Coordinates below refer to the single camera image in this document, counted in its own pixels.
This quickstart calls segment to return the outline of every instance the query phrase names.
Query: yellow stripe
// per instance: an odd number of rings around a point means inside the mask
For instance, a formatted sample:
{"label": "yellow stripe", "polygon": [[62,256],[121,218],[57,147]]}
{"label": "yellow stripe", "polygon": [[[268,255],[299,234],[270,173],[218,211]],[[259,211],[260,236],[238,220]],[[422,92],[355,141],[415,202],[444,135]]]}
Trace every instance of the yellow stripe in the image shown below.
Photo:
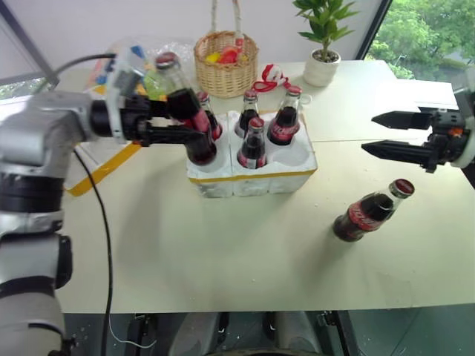
{"label": "yellow stripe", "polygon": [[[92,173],[94,182],[97,184],[101,180],[106,178],[107,175],[112,173],[117,167],[123,164],[130,156],[135,154],[139,149],[140,145],[134,145],[132,143],[125,146],[120,152],[118,152],[115,156],[113,156],[110,160],[101,165]],[[71,189],[67,189],[66,191],[74,195],[75,197],[78,197],[80,195],[83,195],[91,188],[91,181],[89,180],[89,178],[86,177],[74,187],[72,187]]]}
{"label": "yellow stripe", "polygon": [[316,169],[310,171],[302,172],[280,172],[280,173],[268,173],[268,174],[256,174],[255,176],[233,176],[233,177],[224,177],[224,178],[207,178],[207,179],[197,179],[189,178],[192,183],[216,183],[216,182],[236,182],[238,180],[246,179],[263,179],[263,178],[275,178],[275,177],[295,177],[295,176],[311,176]]}

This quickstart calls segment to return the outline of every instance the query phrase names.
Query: green leaves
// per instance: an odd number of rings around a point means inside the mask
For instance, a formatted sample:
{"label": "green leaves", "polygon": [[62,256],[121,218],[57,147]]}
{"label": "green leaves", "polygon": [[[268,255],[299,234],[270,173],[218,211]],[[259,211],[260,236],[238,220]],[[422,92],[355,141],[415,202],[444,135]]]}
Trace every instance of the green leaves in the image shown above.
{"label": "green leaves", "polygon": [[336,41],[353,32],[348,26],[338,28],[338,21],[354,16],[358,11],[351,11],[354,1],[343,5],[344,0],[294,0],[293,4],[300,9],[297,16],[309,20],[312,32],[299,32],[310,41],[322,43],[328,48]]}

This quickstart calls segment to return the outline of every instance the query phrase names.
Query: floor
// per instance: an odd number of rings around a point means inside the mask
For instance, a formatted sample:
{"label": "floor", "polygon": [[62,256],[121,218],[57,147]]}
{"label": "floor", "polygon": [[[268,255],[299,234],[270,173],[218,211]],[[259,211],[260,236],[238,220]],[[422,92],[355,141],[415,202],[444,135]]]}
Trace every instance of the floor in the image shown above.
{"label": "floor", "polygon": [[[158,318],[160,343],[143,350],[140,356],[166,355],[175,325],[171,314]],[[361,356],[474,356],[475,304],[417,309],[351,311]],[[119,338],[126,338],[131,314],[115,314],[112,325]],[[271,346],[261,333],[262,313],[231,313],[226,339],[216,351]],[[66,314],[69,336],[79,341],[73,356],[99,356],[102,315]],[[330,335],[338,343],[336,330]],[[144,344],[152,341],[151,335]],[[122,356],[124,346],[109,336],[108,355]],[[335,349],[335,356],[343,355]]]}

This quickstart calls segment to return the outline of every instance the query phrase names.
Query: window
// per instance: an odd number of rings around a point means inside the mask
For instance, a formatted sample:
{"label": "window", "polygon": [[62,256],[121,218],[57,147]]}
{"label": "window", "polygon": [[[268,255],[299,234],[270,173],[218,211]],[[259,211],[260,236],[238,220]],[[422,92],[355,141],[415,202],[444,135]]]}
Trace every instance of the window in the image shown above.
{"label": "window", "polygon": [[475,1],[393,0],[364,58],[400,79],[449,82],[475,65]]}

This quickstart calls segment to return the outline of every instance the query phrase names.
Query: potted plant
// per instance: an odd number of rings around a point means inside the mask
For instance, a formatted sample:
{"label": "potted plant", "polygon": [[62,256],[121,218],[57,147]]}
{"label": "potted plant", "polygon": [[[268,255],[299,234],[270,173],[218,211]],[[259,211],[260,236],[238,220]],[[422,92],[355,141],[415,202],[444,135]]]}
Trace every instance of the potted plant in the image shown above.
{"label": "potted plant", "polygon": [[307,19],[312,30],[299,34],[323,47],[311,52],[305,64],[304,80],[311,85],[323,87],[332,81],[341,61],[340,55],[328,47],[332,42],[353,32],[348,26],[339,27],[338,22],[358,11],[350,9],[354,1],[343,4],[343,0],[295,0],[293,4],[300,9],[297,16]]}

